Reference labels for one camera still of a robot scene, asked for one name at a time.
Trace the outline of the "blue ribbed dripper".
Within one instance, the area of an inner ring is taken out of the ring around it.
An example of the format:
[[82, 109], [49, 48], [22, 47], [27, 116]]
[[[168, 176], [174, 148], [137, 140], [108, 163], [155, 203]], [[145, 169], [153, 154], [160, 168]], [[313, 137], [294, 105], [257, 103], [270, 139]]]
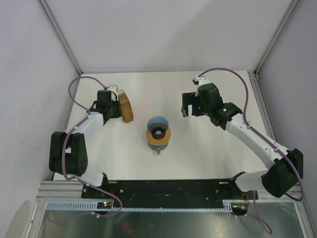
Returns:
[[165, 133], [169, 128], [168, 120], [162, 116], [155, 116], [147, 122], [147, 129], [152, 134], [157, 134], [157, 131]]

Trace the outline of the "wooden ring dripper stand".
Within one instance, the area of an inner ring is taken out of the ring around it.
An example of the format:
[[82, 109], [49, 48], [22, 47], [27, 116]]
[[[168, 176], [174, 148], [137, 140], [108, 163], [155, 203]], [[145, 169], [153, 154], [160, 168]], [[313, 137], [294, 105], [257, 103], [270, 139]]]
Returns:
[[171, 129], [168, 128], [166, 132], [160, 135], [152, 134], [148, 129], [146, 130], [146, 137], [150, 144], [155, 146], [162, 146], [167, 144], [171, 138]]

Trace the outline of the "glass coffee server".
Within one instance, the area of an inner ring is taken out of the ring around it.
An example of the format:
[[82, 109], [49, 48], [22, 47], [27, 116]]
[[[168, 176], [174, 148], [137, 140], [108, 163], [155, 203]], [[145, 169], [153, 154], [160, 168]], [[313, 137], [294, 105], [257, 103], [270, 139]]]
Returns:
[[166, 149], [168, 147], [169, 143], [167, 142], [166, 144], [163, 144], [161, 146], [158, 146], [158, 145], [154, 145], [150, 142], [148, 142], [148, 146], [156, 152], [157, 155], [160, 155], [161, 154], [161, 151], [163, 151], [164, 149]]

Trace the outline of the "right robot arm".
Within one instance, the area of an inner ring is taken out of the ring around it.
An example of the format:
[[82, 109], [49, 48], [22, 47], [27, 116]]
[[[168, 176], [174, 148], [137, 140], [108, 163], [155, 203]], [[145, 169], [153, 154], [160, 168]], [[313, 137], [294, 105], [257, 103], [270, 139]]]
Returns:
[[183, 93], [183, 117], [189, 116], [189, 106], [193, 116], [209, 117], [212, 124], [234, 135], [251, 149], [266, 167], [264, 171], [239, 173], [235, 183], [228, 187], [232, 198], [240, 199], [246, 191], [262, 188], [280, 198], [303, 178], [303, 153], [298, 149], [287, 149], [245, 122], [242, 110], [234, 103], [224, 103], [214, 84], [207, 83], [195, 92]]

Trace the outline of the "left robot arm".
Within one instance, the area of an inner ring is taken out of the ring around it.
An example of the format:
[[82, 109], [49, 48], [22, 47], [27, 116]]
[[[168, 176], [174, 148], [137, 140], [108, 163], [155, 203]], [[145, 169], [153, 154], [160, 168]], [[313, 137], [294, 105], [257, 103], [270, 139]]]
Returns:
[[66, 172], [68, 177], [93, 185], [93, 194], [104, 198], [109, 194], [109, 185], [103, 182], [105, 174], [89, 165], [86, 141], [110, 119], [122, 116], [117, 87], [111, 85], [99, 90], [89, 110], [85, 121], [74, 130], [56, 131], [51, 135], [49, 169], [60, 175]]

